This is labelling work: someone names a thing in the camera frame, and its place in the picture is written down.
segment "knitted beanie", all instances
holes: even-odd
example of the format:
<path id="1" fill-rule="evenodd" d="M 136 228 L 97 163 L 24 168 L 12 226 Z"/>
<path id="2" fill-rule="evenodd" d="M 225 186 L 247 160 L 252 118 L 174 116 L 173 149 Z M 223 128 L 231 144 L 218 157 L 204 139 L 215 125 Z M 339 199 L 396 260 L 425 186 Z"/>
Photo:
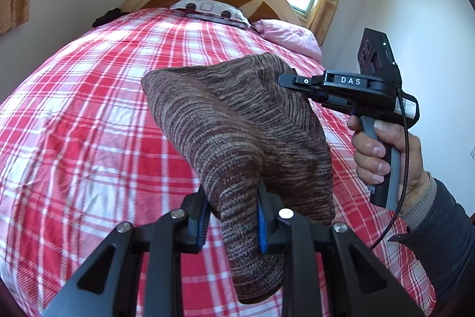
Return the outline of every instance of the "knitted beanie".
<path id="1" fill-rule="evenodd" d="M 308 99 L 277 84 L 294 73 L 271 53 L 211 66 L 153 70 L 142 79 L 149 108 L 190 163 L 221 221 L 240 302 L 282 285 L 283 257 L 258 246 L 257 183 L 308 220 L 334 218 L 332 163 Z"/>

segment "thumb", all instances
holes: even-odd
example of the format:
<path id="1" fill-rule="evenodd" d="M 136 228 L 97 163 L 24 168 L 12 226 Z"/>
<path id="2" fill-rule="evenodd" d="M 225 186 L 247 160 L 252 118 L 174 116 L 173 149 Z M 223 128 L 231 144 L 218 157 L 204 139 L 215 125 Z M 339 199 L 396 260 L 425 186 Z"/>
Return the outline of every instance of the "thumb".
<path id="1" fill-rule="evenodd" d="M 401 125 L 376 120 L 374 122 L 374 129 L 378 137 L 384 142 L 393 145 L 401 152 L 406 150 L 404 128 Z"/>

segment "black metal bracket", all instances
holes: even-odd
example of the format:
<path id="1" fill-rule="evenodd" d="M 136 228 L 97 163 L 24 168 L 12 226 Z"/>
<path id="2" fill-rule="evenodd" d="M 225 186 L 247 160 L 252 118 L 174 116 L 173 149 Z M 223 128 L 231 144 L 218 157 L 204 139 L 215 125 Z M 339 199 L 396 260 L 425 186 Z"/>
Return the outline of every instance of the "black metal bracket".
<path id="1" fill-rule="evenodd" d="M 361 240 L 344 224 L 309 222 L 279 196 L 258 187 L 261 250 L 284 254 L 282 316 L 322 315 L 315 252 L 324 264 L 332 317 L 423 317 L 422 311 Z M 183 317 L 182 253 L 196 254 L 206 239 L 210 207 L 202 188 L 180 209 L 141 227 L 120 223 L 47 307 L 44 316 L 135 316 L 142 255 L 149 252 L 145 317 Z"/>

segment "black handle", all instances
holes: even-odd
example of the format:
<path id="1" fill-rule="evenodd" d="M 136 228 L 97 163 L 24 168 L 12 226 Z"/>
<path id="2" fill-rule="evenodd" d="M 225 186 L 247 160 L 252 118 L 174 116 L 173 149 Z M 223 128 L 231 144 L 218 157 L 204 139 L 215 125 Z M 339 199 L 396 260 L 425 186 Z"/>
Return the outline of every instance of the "black handle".
<path id="1" fill-rule="evenodd" d="M 384 177 L 383 183 L 377 185 L 368 185 L 368 189 L 371 191 L 370 203 L 378 207 L 395 211 L 398 206 L 401 154 L 396 148 L 386 144 L 376 135 L 376 131 L 374 130 L 375 120 L 373 118 L 361 116 L 360 121 L 363 126 L 364 133 L 384 145 L 386 148 L 386 155 L 383 159 L 391 166 L 391 172 Z"/>

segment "hand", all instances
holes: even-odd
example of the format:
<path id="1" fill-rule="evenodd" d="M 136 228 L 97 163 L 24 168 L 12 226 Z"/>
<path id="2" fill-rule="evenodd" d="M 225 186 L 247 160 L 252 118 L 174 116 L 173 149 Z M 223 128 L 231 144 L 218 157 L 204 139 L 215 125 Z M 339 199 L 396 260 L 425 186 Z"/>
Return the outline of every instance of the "hand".
<path id="1" fill-rule="evenodd" d="M 354 130 L 352 144 L 356 148 L 354 159 L 357 164 L 356 174 L 365 184 L 381 184 L 384 176 L 387 175 L 391 166 L 381 158 L 386 154 L 384 146 L 376 140 L 367 136 L 362 129 L 360 120 L 356 116 L 348 119 L 348 128 Z M 377 120 L 374 123 L 374 129 L 378 137 L 391 144 L 401 152 L 401 171 L 399 194 L 401 197 L 402 181 L 404 178 L 404 166 L 406 158 L 406 143 L 404 138 L 404 128 L 398 124 L 389 124 Z M 424 171 L 422 163 L 422 151 L 419 137 L 409 134 L 409 175 L 408 187 L 401 212 L 405 213 L 426 192 L 430 178 Z"/>

